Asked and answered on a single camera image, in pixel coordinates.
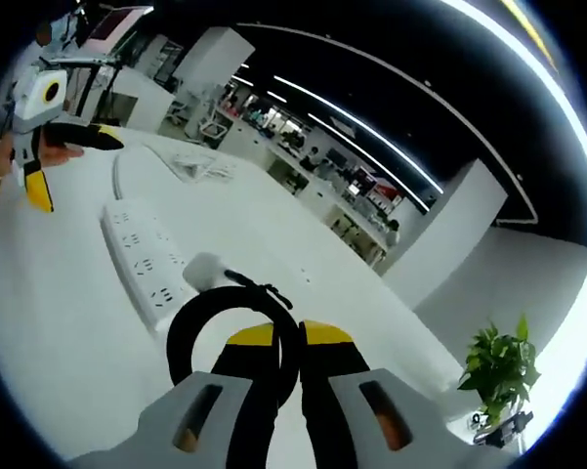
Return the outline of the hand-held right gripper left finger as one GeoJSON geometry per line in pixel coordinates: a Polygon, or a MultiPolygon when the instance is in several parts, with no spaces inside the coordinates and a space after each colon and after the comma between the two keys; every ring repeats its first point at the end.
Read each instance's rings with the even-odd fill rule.
{"type": "Polygon", "coordinates": [[[195,371],[140,415],[136,432],[75,468],[264,468],[278,414],[279,337],[270,323],[225,344],[212,372],[195,371]]]}

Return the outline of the person's left hand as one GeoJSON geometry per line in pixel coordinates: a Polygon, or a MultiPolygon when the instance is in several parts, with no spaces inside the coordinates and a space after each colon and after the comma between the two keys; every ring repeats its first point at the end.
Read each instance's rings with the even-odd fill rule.
{"type": "Polygon", "coordinates": [[[81,157],[84,149],[81,147],[48,147],[40,146],[39,160],[43,168],[56,167],[68,163],[72,158],[81,157]]]}

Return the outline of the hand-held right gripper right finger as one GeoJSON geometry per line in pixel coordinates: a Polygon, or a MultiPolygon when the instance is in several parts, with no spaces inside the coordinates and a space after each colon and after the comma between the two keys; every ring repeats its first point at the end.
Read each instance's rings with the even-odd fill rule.
{"type": "Polygon", "coordinates": [[[452,434],[437,406],[385,368],[371,368],[354,339],[303,320],[302,411],[319,468],[485,468],[483,447],[452,434]]]}

